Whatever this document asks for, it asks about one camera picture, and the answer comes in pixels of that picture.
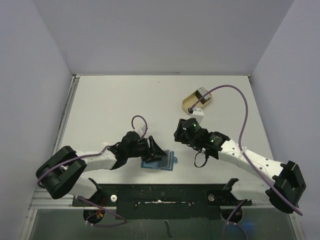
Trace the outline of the blue card holder wallet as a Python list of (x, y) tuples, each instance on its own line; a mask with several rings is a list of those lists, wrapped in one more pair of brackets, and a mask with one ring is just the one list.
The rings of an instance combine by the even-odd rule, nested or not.
[(175, 152), (172, 150), (166, 150), (167, 156), (158, 158), (156, 161), (152, 162), (141, 162), (140, 167), (143, 169), (153, 169), (162, 171), (173, 171), (174, 164), (178, 162)]

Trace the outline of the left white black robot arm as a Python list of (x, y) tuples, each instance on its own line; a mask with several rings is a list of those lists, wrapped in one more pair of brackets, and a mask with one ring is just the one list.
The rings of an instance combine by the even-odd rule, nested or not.
[(152, 136), (142, 138), (137, 132), (129, 131), (121, 141), (105, 146), (100, 152), (80, 154), (66, 145), (39, 167), (35, 176), (37, 185), (55, 200), (70, 194), (83, 197), (95, 206), (100, 203), (102, 193), (94, 180), (82, 177), (84, 172), (116, 170), (131, 158), (141, 158), (148, 163), (167, 156)]

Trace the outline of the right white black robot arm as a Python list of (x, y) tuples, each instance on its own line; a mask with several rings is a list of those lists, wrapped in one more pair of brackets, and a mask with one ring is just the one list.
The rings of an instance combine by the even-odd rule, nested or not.
[(202, 128), (195, 118), (179, 120), (174, 140), (204, 154), (206, 159), (212, 157), (230, 163), (260, 178), (266, 186), (257, 191), (259, 199), (269, 201), (284, 213), (302, 214), (298, 204), (307, 185), (297, 163), (263, 157), (220, 132)]

